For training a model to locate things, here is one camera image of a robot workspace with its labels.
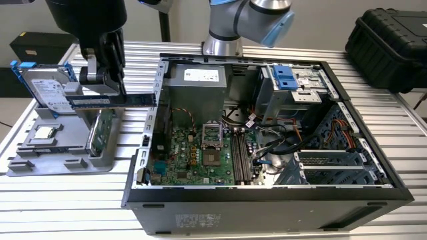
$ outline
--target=gray floor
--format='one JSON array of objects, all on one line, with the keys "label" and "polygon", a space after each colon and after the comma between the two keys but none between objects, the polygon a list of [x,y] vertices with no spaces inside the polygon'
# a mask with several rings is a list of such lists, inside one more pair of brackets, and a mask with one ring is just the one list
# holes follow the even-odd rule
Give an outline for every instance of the gray floor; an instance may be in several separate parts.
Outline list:
[{"label": "gray floor", "polygon": [[[30,101],[30,98],[0,98],[0,122],[13,126]],[[0,142],[9,131],[10,128],[0,124]]]}]

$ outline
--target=white wall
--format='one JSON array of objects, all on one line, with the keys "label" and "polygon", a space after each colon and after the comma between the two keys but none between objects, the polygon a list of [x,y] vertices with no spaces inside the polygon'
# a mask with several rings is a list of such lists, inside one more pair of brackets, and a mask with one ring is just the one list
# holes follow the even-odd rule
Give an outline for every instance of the white wall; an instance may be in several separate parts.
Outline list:
[{"label": "white wall", "polygon": [[[157,11],[142,6],[136,0],[125,0],[125,6],[125,40],[161,41]],[[25,5],[0,5],[0,67],[9,67],[10,62],[17,60],[9,44],[21,32],[62,33],[45,0],[36,0]]]},{"label": "white wall", "polygon": [[[427,11],[427,0],[292,0],[294,23],[277,47],[344,50],[356,19],[376,8]],[[208,0],[174,0],[170,22],[174,42],[202,42],[209,28]],[[244,45],[256,46],[248,40]]]},{"label": "white wall", "polygon": [[[365,10],[393,8],[404,11],[427,11],[427,0],[293,0],[294,23],[277,47],[344,50],[356,19]],[[128,41],[161,41],[158,14],[125,0],[128,21],[124,38]],[[209,1],[174,0],[169,13],[170,37],[173,42],[200,43],[209,29]],[[0,67],[8,67],[17,57],[9,43],[21,32],[61,33],[46,3],[37,0],[29,5],[0,6]],[[256,46],[248,40],[244,45]],[[427,104],[419,111],[427,117]]]}]

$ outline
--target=handle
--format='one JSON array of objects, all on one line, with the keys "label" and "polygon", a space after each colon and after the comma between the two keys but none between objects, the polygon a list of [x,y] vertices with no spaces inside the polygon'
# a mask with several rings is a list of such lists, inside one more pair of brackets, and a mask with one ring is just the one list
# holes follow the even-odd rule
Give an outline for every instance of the handle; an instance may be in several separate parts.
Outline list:
[{"label": "handle", "polygon": [[369,38],[373,40],[373,42],[377,43],[377,45],[385,49],[389,53],[389,55],[397,59],[401,62],[413,63],[413,59],[405,58],[400,56],[400,54],[393,50],[393,48],[386,44],[386,42],[380,38],[380,36],[376,34],[376,32],[369,28],[369,26],[365,24],[365,22],[361,20],[361,18],[357,18],[356,23],[358,26],[365,30]]}]

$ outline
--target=black hard case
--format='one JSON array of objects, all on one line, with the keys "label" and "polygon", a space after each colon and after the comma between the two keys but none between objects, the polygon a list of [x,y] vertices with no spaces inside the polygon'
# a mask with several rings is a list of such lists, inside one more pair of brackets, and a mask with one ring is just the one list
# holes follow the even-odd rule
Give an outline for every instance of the black hard case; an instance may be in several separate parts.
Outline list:
[{"label": "black hard case", "polygon": [[427,12],[368,10],[345,50],[374,88],[393,93],[427,88]]}]

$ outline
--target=metal table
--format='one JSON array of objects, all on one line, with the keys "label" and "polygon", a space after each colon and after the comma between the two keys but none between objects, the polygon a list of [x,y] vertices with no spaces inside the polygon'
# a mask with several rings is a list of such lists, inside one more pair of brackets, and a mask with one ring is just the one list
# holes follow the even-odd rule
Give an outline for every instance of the metal table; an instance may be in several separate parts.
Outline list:
[{"label": "metal table", "polygon": [[[158,54],[197,54],[200,45],[125,42],[125,88],[128,93],[152,91]],[[328,62],[381,149],[415,197],[415,202],[350,232],[285,235],[172,236],[190,239],[361,240],[427,239],[427,125],[399,95],[370,88],[338,51],[245,47],[253,58]],[[73,46],[64,60],[78,68],[86,63]],[[9,178],[8,160],[26,137],[37,117],[32,101],[0,145],[0,235],[1,239],[141,239],[149,238],[130,211],[122,210],[130,156],[142,139],[146,111],[128,109],[117,141],[110,172],[96,175],[30,176]]]}]

